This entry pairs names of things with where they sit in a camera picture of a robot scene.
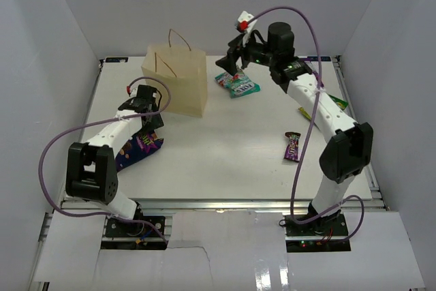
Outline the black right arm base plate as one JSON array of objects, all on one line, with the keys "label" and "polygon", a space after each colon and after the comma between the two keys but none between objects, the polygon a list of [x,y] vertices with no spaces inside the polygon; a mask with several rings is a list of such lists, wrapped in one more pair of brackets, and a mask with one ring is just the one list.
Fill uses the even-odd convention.
[{"label": "black right arm base plate", "polygon": [[285,228],[286,236],[289,237],[314,237],[326,240],[331,237],[348,236],[348,228],[342,213],[333,214],[329,217],[321,217],[307,224],[297,224],[286,215],[279,221],[279,225]]}]

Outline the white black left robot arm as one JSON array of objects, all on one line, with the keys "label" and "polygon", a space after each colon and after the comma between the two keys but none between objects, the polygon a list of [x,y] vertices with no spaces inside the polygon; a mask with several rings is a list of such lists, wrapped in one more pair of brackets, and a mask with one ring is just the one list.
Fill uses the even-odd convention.
[{"label": "white black left robot arm", "polygon": [[161,92],[139,85],[109,123],[84,143],[75,142],[68,150],[66,193],[91,201],[112,215],[121,217],[121,228],[130,236],[140,234],[144,219],[138,204],[118,190],[118,173],[154,154],[164,140],[155,130],[163,127],[160,114],[128,118],[159,110]]}]

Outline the teal Fox's candy bag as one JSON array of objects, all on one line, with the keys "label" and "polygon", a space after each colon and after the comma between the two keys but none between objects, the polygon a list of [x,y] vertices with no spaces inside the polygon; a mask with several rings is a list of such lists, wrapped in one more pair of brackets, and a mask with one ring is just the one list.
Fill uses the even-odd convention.
[{"label": "teal Fox's candy bag", "polygon": [[243,97],[261,91],[260,86],[254,83],[239,67],[236,67],[234,76],[224,72],[217,75],[215,81],[229,91],[231,98]]}]

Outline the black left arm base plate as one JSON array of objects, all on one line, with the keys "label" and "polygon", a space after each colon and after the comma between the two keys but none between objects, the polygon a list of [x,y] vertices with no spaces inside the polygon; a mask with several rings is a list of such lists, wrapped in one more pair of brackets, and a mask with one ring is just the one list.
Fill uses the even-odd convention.
[{"label": "black left arm base plate", "polygon": [[[153,225],[161,234],[164,234],[166,218],[164,216],[144,216],[142,218]],[[137,238],[145,239],[146,237],[159,238],[160,236],[150,226],[141,223],[124,223],[115,218],[110,218],[107,221],[104,236],[106,238]]]}]

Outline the purple M&M's candy pack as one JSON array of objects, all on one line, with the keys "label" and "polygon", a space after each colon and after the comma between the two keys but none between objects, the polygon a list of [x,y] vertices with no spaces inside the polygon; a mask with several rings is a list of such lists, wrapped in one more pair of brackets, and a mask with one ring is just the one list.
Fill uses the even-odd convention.
[{"label": "purple M&M's candy pack", "polygon": [[284,159],[292,162],[299,162],[299,140],[301,134],[298,132],[286,132],[288,144],[285,150]]}]

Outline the blue purple nut candy bag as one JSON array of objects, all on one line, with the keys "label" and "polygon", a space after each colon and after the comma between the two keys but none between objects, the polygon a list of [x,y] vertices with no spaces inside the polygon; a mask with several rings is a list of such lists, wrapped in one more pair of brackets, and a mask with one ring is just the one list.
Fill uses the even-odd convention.
[{"label": "blue purple nut candy bag", "polygon": [[154,130],[138,132],[128,140],[115,157],[116,171],[120,172],[154,154],[164,144]]}]

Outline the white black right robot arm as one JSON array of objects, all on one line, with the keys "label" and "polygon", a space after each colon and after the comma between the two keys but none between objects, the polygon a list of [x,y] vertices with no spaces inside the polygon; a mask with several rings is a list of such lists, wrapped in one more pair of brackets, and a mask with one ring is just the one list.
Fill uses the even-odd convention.
[{"label": "white black right robot arm", "polygon": [[266,66],[272,80],[311,115],[321,131],[326,141],[319,159],[322,181],[300,221],[321,236],[332,228],[331,218],[339,214],[351,182],[370,162],[373,128],[343,112],[326,93],[321,72],[313,71],[294,54],[294,33],[289,24],[270,24],[265,40],[253,26],[248,19],[237,24],[239,36],[229,42],[226,56],[216,64],[232,76],[237,73],[237,61],[243,67],[250,63]]}]

